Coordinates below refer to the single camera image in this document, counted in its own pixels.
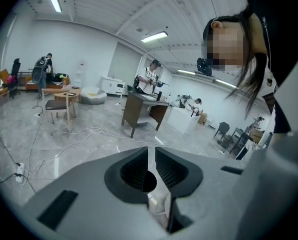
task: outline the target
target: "electrical outlet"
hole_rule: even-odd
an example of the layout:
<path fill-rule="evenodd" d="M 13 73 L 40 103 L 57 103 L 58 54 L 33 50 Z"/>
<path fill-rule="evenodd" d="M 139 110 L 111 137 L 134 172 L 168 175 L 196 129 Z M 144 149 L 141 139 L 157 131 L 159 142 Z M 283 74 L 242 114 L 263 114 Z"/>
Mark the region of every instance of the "electrical outlet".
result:
<path fill-rule="evenodd" d="M 21 162 L 20 166 L 18 166 L 18 168 L 17 168 L 17 174 L 24 175 L 24 167 L 25 167 L 25 164 Z M 23 176 L 16 176 L 15 181 L 22 184 L 23 178 L 24 178 Z"/>

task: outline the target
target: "ceiling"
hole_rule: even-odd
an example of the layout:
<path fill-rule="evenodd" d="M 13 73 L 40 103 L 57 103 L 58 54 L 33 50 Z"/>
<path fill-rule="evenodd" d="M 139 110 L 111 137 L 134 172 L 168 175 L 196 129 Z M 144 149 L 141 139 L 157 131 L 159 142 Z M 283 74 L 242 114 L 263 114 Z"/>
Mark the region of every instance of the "ceiling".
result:
<path fill-rule="evenodd" d="M 203 30 L 217 16 L 239 13 L 247 0 L 26 0 L 38 20 L 60 20 L 91 26 L 138 46 L 177 73 L 196 70 Z M 166 31 L 168 36 L 143 43 L 142 38 Z M 236 67 L 214 71 L 216 78 L 236 83 Z"/>

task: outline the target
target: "gray tile floor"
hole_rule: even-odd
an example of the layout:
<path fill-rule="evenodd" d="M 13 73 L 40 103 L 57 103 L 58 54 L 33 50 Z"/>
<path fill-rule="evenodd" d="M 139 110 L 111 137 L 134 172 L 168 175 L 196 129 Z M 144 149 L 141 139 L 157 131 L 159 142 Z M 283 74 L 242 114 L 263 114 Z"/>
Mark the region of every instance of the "gray tile floor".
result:
<path fill-rule="evenodd" d="M 120 99 L 116 96 L 110 96 L 106 103 L 101 105 L 77 104 L 77 118 L 72 120 L 72 132 L 74 133 L 90 127 L 103 127 L 108 133 L 124 138 L 96 134 L 99 133 L 99 130 L 96 129 L 85 130 L 79 134 L 63 134 L 57 131 L 54 132 L 54 128 L 48 123 L 42 124 L 36 134 L 41 123 L 41 118 L 34 117 L 41 109 L 32 109 L 36 105 L 36 98 L 37 93 L 35 92 L 21 92 L 21 95 L 17 95 L 0 107 L 0 136 L 14 160 L 25 163 L 26 169 L 28 169 L 28 156 L 35 135 L 36 139 L 30 156 L 30 172 L 32 173 L 37 170 L 43 159 L 53 158 L 67 145 L 76 144 L 67 147 L 57 159 L 45 161 L 37 174 L 29 175 L 30 183 L 35 191 L 40 190 L 80 163 L 99 159 L 120 151 L 148 146 L 149 170 L 158 179 L 158 185 L 151 194 L 158 202 L 162 202 L 168 191 L 155 170 L 154 148 L 159 143 L 156 138 L 163 144 L 172 145 L 174 149 L 200 156 L 232 159 L 228 153 L 221 153 L 213 143 L 214 130 L 198 124 L 189 134 L 181 134 L 168 125 L 167 118 L 171 108 L 167 111 L 158 131 L 155 131 L 156 123 L 150 122 L 136 129 L 133 140 L 125 139 L 130 137 L 131 127 L 127 122 L 124 126 L 121 126 L 123 107 L 116 105 L 118 102 L 124 105 L 126 102 L 125 97 Z M 55 128 L 67 132 L 64 128 L 65 125 L 64 115 L 60 114 L 58 119 L 55 118 Z M 0 141 L 0 180 L 15 172 L 16 165 L 12 163 Z M 15 178 L 10 178 L 5 183 L 0 184 L 0 189 L 7 199 L 19 205 L 25 204 L 34 195 L 28 183 L 20 186 Z"/>

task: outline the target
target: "white counter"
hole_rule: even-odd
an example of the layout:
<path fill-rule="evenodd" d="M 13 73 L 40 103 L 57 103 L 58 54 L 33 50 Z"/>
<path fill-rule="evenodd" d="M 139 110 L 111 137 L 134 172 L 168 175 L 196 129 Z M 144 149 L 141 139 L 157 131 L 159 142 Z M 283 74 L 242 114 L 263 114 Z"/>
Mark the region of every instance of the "white counter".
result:
<path fill-rule="evenodd" d="M 168 124 L 173 126 L 181 133 L 188 133 L 195 127 L 195 125 L 198 123 L 198 120 L 200 119 L 200 116 L 195 116 L 195 114 L 193 114 L 191 117 L 191 114 L 191 110 L 174 107 L 171 110 Z"/>

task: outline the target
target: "jeans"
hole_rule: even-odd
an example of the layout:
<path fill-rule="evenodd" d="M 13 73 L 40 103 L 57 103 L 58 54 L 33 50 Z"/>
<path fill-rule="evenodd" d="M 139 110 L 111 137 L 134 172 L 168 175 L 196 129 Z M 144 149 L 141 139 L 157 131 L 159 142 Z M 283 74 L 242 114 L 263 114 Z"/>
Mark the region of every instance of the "jeans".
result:
<path fill-rule="evenodd" d="M 42 94 L 42 91 L 41 89 L 45 89 L 47 88 L 47 84 L 45 82 L 45 78 L 46 78 L 46 72 L 43 70 L 42 71 L 42 75 L 41 75 L 41 79 L 38 83 L 38 91 L 39 91 L 39 94 Z"/>

